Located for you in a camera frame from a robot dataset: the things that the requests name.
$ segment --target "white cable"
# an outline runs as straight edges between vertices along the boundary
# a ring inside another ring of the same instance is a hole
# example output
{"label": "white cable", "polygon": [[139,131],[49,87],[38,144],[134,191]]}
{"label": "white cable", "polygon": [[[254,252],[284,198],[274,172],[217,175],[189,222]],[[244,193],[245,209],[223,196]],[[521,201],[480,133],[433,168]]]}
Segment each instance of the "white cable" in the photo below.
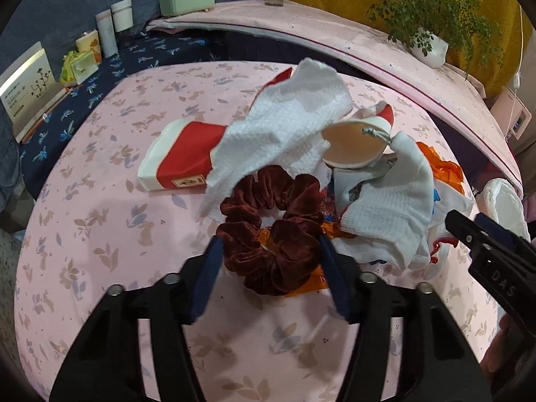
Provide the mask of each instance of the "white cable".
{"label": "white cable", "polygon": [[521,5],[519,5],[519,18],[521,20],[521,57],[519,58],[519,66],[517,67],[517,71],[514,74],[514,102],[512,103],[512,111],[510,112],[510,118],[508,119],[508,127],[507,127],[507,133],[506,133],[506,140],[510,138],[510,126],[512,125],[512,116],[514,115],[514,107],[516,105],[517,101],[517,90],[519,89],[519,86],[521,85],[521,63],[523,61],[523,10],[521,9]]}
{"label": "white cable", "polygon": [[387,145],[391,145],[392,142],[393,142],[391,140],[391,137],[390,137],[389,133],[386,133],[385,131],[382,131],[382,130],[376,130],[376,128],[373,128],[373,127],[364,127],[361,130],[361,132],[363,134],[368,134],[368,135],[372,136],[373,138],[381,139],[382,141],[387,143]]}

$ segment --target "human hand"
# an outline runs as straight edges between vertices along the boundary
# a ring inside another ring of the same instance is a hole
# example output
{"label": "human hand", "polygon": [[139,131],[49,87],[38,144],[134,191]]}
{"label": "human hand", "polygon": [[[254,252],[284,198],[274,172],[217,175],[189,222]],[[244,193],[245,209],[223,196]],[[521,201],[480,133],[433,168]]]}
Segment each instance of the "human hand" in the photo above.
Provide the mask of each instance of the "human hand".
{"label": "human hand", "polygon": [[508,329],[510,329],[511,324],[512,319],[508,315],[504,315],[500,319],[499,330],[497,334],[495,334],[495,337],[491,341],[491,345],[489,345],[489,348],[488,350],[486,350],[484,358],[480,362],[480,368],[484,372],[484,376],[486,376],[486,381],[490,386],[493,382],[495,374],[498,372],[498,370],[502,367],[502,365],[507,359],[505,358],[505,340],[508,333]]}

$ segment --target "white plastic bag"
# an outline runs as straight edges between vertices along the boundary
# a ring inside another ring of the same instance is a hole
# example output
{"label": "white plastic bag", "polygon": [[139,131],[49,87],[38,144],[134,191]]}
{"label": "white plastic bag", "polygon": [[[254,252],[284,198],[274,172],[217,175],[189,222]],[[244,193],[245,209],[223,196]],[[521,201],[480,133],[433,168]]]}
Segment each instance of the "white plastic bag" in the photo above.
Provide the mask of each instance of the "white plastic bag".
{"label": "white plastic bag", "polygon": [[487,217],[530,242],[523,205],[508,181],[502,178],[488,181],[482,193],[476,196],[476,203]]}

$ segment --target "gray string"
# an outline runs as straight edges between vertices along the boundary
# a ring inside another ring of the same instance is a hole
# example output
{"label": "gray string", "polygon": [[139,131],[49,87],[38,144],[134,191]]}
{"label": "gray string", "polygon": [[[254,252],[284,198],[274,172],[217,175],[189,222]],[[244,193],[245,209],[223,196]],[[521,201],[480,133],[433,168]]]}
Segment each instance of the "gray string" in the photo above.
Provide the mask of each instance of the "gray string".
{"label": "gray string", "polygon": [[363,134],[368,134],[368,135],[372,136],[373,138],[381,139],[382,141],[387,143],[387,145],[391,145],[391,143],[392,143],[392,139],[391,139],[389,133],[387,133],[385,131],[377,130],[376,128],[373,128],[373,127],[365,127],[365,128],[363,128],[362,131],[363,131]]}

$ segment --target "book cover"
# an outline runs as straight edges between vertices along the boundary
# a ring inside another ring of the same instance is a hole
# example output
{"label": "book cover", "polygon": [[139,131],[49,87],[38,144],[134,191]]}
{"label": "book cover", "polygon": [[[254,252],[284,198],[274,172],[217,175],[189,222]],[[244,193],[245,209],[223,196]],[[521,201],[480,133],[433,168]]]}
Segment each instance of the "book cover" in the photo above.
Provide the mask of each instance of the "book cover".
{"label": "book cover", "polygon": [[13,124],[53,83],[47,54],[38,42],[0,76],[0,99]]}

